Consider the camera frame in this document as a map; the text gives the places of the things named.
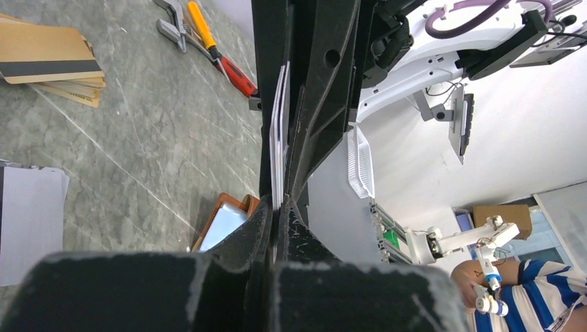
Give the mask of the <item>grey orange pliers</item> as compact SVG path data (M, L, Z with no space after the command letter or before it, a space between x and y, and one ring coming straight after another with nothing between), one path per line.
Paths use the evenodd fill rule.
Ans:
M157 30L173 42L179 51L186 54L188 45L192 45L212 62L220 58L217 44L195 2L187 4L187 12L179 1L153 0L153 2L164 9L170 18L170 21L157 19Z

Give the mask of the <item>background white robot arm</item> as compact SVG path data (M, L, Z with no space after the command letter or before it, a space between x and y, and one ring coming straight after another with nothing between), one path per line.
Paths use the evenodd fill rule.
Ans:
M436 232L406 232L410 258L389 261L386 240L372 218L361 242L372 254L366 261L341 261L301 219L295 201L280 211L277 260L269 296L270 331L465 331L456 287L435 260L469 245L476 247L489 288L476 291L476 307L504 316L507 306L492 296L500 277L491 261L494 250L516 234L513 223L491 219L443 237Z

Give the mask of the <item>white cards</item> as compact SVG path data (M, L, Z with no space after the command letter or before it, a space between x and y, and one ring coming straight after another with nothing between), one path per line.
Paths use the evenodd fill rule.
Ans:
M288 149L287 127L289 125L290 109L290 67L290 62L286 62L280 68L269 130L273 211L278 211L281 208L285 190L285 165Z

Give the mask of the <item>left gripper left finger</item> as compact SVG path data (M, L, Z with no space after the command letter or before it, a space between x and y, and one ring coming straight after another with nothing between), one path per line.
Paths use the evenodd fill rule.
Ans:
M265 331L263 196L226 238L244 256L208 252L60 252L26 276L2 331Z

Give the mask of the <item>gold card stack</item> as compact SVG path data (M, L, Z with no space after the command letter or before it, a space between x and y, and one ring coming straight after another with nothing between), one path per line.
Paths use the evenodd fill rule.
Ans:
M1 15L1 79L98 107L105 74L93 47L74 28Z

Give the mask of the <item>brown leather card holder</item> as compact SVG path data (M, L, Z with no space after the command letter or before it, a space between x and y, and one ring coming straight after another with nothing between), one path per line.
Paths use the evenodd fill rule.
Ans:
M247 222L259 201L251 194L238 200L228 193L221 192L202 230L197 233L192 244L186 247L186 252L205 252L220 244Z

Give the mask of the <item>white plastic basket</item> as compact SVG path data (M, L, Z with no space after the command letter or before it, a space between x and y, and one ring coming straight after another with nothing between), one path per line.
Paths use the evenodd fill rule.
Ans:
M360 199L375 197L371 148L358 127L347 133L347 178Z

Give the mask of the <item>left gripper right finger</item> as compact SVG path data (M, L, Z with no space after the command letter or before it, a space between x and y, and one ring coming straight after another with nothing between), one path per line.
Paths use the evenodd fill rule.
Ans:
M458 290L441 270L344 263L310 248L271 265L269 331L467 331Z

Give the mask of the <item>grey monitor on stand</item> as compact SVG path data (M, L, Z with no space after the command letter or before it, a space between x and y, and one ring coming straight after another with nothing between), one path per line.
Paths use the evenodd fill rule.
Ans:
M430 107L423 91L413 94L414 101L423 121L437 120L449 124L449 142L461 164L471 137L474 111L474 94L465 93L464 86L457 86L450 94L451 107L443 104Z

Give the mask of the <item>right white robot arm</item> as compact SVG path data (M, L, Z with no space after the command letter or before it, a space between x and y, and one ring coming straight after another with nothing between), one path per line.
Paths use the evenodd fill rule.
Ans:
M553 15L550 1L254 1L261 195L299 197L350 125L428 86L509 66Z

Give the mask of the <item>aluminium frame rail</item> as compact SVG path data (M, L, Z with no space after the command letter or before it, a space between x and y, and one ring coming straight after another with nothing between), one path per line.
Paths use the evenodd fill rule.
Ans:
M404 229L373 198L369 199L369 209L382 262L412 264L412 259L400 246L407 244Z

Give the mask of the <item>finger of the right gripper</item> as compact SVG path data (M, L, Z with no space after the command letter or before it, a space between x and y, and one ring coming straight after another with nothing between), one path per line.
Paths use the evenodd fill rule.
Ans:
M310 1L296 20L295 96L285 193L298 199L308 178L340 143L354 74L359 1Z
M262 113L262 153L259 192L271 193L269 129L278 76L284 58L292 1L252 1L258 91Z

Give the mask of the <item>person in striped shirt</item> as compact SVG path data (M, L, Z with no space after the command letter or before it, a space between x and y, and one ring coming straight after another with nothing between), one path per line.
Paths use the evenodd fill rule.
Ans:
M457 265L451 279L459 286L470 331L585 331L586 273L555 261L497 262L502 277L496 296L509 312L501 317L475 308L476 285L486 286L480 262Z

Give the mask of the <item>red handled tool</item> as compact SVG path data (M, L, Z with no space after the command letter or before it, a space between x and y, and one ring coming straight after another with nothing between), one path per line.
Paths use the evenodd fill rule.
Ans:
M245 97L249 98L257 95L256 85L236 66L229 58L222 55L216 46L210 48L210 54L213 57L215 67L223 74L224 77Z

